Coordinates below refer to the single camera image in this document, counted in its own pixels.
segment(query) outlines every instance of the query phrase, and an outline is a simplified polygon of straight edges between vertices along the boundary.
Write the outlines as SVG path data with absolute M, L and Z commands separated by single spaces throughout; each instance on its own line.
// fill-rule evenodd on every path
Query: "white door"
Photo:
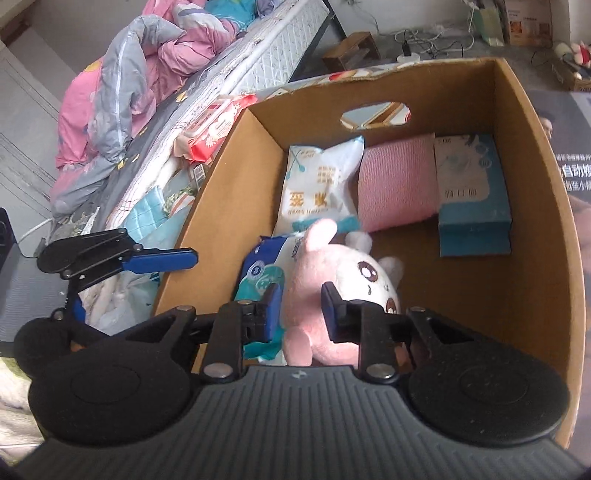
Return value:
M 51 217 L 49 190 L 57 177 L 60 104 L 0 42 L 0 207 L 15 235 Z M 32 255 L 45 226 L 20 246 Z

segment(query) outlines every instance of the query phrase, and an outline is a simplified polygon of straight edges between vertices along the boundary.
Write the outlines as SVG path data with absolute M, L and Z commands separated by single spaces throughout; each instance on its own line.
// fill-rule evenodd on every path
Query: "box handle hole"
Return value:
M 410 121 L 410 109 L 402 102 L 381 102 L 349 110 L 340 117 L 348 130 L 395 127 Z

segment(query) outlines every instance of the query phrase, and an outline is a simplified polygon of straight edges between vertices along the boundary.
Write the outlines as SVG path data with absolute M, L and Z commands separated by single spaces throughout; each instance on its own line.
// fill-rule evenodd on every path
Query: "metal screw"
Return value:
M 233 371 L 230 365 L 221 362 L 215 362 L 203 368 L 203 373 L 211 378 L 227 378 L 232 375 Z
M 387 364 L 373 364 L 367 367 L 366 372 L 368 375 L 381 380 L 387 380 L 396 375 L 396 370 L 392 365 Z

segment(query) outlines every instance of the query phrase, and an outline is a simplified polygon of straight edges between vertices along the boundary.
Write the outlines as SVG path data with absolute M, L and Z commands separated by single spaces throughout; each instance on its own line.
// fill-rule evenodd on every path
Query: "mattress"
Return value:
M 250 93 L 285 84 L 328 16 L 322 0 L 285 0 L 270 16 L 255 21 L 234 42 L 172 114 L 158 134 L 125 194 L 111 212 L 106 228 L 121 225 L 134 205 L 152 188 L 168 160 L 174 139 L 218 95 Z

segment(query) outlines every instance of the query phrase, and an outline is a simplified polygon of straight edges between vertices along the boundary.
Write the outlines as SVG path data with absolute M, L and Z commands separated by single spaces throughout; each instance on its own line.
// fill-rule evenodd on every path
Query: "pink plush toy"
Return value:
M 337 225 L 330 219 L 318 220 L 308 229 L 285 286 L 283 354 L 288 365 L 306 367 L 314 358 L 323 365 L 357 368 L 358 345 L 329 339 L 320 304 L 324 282 L 333 282 L 344 300 L 367 300 L 388 313 L 400 311 L 395 288 L 402 279 L 402 262 L 394 257 L 375 261 L 369 256 L 371 237 L 364 232 L 349 233 L 347 246 L 330 244 L 336 232 Z
M 583 42 L 580 44 L 573 43 L 570 48 L 573 49 L 573 60 L 577 65 L 589 68 L 591 67 L 591 52 L 589 47 Z

